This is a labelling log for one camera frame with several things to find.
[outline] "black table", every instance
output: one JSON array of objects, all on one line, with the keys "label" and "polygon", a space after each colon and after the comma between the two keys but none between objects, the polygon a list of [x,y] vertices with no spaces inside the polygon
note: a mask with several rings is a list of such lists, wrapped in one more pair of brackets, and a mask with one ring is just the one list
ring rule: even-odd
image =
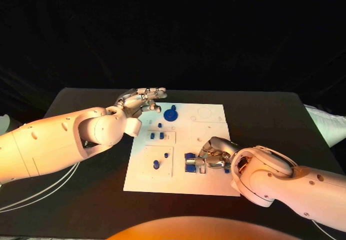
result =
[{"label": "black table", "polygon": [[[125,91],[65,88],[45,117],[91,107],[109,107]],[[169,90],[168,98],[159,102],[224,104],[233,141],[246,147],[267,146],[300,165],[344,174],[295,93]],[[256,223],[302,239],[329,239],[313,222],[277,200],[266,208],[243,196],[123,191],[132,146],[133,137],[125,134],[109,151],[80,164],[71,180],[48,198],[22,209],[0,213],[0,235],[102,239],[155,219],[210,216]],[[5,184],[0,206],[40,192],[67,171]],[[322,227],[337,238],[346,238],[344,232]]]}]

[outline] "robotic hand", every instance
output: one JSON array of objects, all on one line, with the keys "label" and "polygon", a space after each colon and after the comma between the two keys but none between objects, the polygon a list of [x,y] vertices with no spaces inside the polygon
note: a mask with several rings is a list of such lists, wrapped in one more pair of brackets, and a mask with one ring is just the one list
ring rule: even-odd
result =
[{"label": "robotic hand", "polygon": [[34,121],[0,136],[0,184],[60,171],[113,147],[125,133],[136,137],[143,112],[162,111],[155,99],[166,88],[129,90],[115,106]]},{"label": "robotic hand", "polygon": [[277,199],[302,217],[346,232],[346,176],[299,166],[267,147],[241,148],[215,136],[187,164],[231,169],[231,186],[253,203],[269,207]]}]

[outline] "black curtain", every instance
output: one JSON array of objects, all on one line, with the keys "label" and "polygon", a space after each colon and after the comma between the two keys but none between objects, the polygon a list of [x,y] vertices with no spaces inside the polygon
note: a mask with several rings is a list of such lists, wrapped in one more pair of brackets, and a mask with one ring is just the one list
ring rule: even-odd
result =
[{"label": "black curtain", "polygon": [[65,87],[289,91],[346,114],[342,3],[3,0],[0,16],[0,114],[22,122]]}]

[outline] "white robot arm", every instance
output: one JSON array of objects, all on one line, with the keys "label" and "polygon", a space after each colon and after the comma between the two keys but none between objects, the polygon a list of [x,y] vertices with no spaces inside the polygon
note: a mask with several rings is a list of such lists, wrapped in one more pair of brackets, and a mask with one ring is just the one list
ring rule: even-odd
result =
[{"label": "white robot arm", "polygon": [[275,150],[241,148],[220,137],[211,138],[187,164],[230,169],[231,186],[251,202],[269,207],[277,199],[302,217],[346,232],[346,176],[299,166]]},{"label": "white robot arm", "polygon": [[34,121],[0,136],[0,184],[60,171],[113,147],[125,133],[136,137],[143,112],[162,111],[153,99],[165,88],[127,91],[115,106]]}]

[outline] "white board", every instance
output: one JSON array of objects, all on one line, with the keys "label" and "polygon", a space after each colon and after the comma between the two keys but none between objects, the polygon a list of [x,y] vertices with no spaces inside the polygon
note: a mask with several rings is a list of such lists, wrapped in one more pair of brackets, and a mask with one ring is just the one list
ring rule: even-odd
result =
[{"label": "white board", "polygon": [[[198,156],[214,136],[230,140],[224,106],[166,102],[159,105],[162,113],[151,111],[139,117],[142,128],[133,139],[125,191],[240,196],[231,187],[233,175],[224,169],[207,167],[201,171],[198,167],[197,172],[187,172],[185,154]],[[172,105],[176,106],[178,119],[169,122],[165,111]],[[155,169],[155,160],[161,162],[159,169]]]}]

